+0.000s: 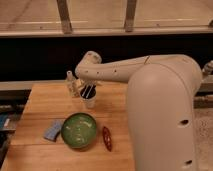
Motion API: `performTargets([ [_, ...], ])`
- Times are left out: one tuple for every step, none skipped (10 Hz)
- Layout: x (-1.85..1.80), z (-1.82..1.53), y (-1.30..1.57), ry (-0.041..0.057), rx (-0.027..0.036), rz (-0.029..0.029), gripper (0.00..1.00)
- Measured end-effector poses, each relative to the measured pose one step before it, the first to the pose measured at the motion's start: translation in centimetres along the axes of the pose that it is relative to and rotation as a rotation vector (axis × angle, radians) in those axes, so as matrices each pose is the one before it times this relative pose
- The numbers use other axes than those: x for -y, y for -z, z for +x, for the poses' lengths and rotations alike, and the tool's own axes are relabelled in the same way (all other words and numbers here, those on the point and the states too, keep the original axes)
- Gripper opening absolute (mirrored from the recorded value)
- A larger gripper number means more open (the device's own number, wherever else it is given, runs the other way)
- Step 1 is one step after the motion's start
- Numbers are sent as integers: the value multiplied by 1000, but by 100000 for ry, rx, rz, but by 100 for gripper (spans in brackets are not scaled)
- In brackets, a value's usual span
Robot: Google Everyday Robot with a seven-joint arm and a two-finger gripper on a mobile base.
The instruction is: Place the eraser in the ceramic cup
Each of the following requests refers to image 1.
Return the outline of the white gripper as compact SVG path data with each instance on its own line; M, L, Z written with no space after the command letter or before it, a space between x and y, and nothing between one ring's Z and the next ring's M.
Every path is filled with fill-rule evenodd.
M96 86L101 85L99 81L94 80L85 80L78 78L76 81L76 78L73 76L71 71L67 71L66 74L67 74L66 78L67 87L72 97L78 97L79 96L78 88L85 86L81 90L81 96L85 99L92 98L96 94L95 90Z

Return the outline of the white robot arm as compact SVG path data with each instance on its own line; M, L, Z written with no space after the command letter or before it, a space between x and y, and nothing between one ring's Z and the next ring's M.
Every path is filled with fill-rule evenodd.
M194 97L213 72L184 54L104 63L88 51L75 68L85 85L127 85L126 108L136 171L198 171Z

